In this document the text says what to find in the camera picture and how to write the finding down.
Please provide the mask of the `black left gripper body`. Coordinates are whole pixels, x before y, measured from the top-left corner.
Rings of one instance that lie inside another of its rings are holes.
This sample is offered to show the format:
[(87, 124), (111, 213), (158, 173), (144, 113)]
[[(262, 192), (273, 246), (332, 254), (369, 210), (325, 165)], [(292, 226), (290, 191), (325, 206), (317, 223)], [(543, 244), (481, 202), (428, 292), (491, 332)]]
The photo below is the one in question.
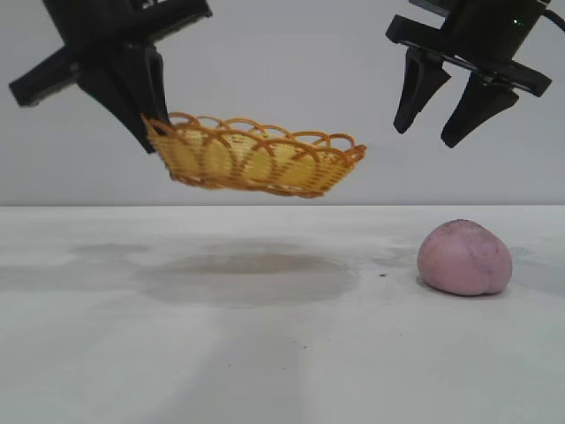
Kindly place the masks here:
[(212, 16), (207, 1), (45, 1), (64, 46), (10, 83), (20, 106), (35, 106), (74, 84), (102, 52), (149, 44)]

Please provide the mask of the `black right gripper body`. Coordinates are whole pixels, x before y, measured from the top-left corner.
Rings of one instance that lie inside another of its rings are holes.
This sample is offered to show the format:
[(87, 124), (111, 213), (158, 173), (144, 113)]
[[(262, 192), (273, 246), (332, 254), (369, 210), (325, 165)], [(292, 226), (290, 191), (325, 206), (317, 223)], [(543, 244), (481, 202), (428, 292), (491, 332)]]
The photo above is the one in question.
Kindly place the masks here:
[(393, 17), (386, 36), (393, 43), (429, 52), (483, 77), (488, 84), (543, 95), (552, 80), (514, 60), (547, 1), (413, 1), (440, 15), (439, 28), (401, 15)]

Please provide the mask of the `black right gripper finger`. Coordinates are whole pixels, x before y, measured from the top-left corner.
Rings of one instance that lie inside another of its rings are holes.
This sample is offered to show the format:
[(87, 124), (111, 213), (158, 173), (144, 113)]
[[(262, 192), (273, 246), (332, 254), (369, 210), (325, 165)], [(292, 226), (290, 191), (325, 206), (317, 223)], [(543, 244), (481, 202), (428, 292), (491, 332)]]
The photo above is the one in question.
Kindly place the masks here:
[(454, 148), (467, 135), (488, 119), (513, 107), (519, 100), (511, 87), (486, 84), (472, 73), (448, 122), (443, 127), (441, 139)]
[(394, 119), (394, 128), (399, 133), (411, 127), (430, 99), (451, 78), (443, 63), (442, 57), (428, 51), (407, 49), (403, 89)]

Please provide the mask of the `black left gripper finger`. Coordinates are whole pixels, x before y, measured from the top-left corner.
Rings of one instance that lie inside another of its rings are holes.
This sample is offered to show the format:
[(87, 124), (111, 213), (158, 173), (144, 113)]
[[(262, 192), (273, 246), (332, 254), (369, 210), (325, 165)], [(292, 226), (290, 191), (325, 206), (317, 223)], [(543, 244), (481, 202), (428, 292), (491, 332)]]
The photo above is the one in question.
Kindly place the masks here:
[(151, 97), (154, 110), (151, 117), (159, 119), (165, 124), (169, 124), (170, 119), (163, 81), (162, 55), (153, 45), (147, 46), (147, 70), (149, 73)]
[(157, 117), (157, 49), (148, 43), (120, 42), (85, 54), (79, 87), (109, 111), (152, 154), (146, 118)]

